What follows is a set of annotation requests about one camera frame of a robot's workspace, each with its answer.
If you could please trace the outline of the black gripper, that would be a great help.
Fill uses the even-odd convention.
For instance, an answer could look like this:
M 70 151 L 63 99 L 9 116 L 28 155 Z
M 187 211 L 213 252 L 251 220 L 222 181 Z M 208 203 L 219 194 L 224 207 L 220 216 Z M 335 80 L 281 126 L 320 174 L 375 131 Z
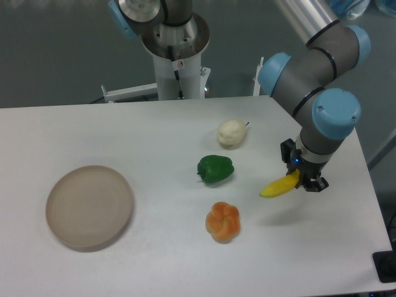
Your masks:
M 280 144 L 282 162 L 286 163 L 288 168 L 287 174 L 299 171 L 299 183 L 297 186 L 303 186 L 307 192 L 321 192 L 328 188 L 329 184 L 322 177 L 322 169 L 327 164 L 313 163 L 302 157 L 299 150 L 295 149 L 293 139 L 287 139 Z

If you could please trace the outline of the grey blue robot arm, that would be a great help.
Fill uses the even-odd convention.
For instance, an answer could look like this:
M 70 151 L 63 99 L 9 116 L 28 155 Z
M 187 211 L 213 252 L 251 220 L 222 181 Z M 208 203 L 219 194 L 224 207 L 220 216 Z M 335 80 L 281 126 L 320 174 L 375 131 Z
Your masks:
M 277 1 L 307 47 L 298 58 L 277 53 L 257 75 L 261 89 L 300 126 L 296 139 L 280 146 L 286 176 L 262 190 L 263 197 L 282 194 L 280 186 L 321 192 L 328 186 L 323 167 L 359 120 L 356 97 L 329 84 L 363 62 L 371 41 L 361 27 L 344 26 L 325 1 Z M 141 37 L 152 55 L 161 100 L 202 98 L 201 54 L 210 32 L 190 1 L 110 1 L 110 14 L 127 37 Z

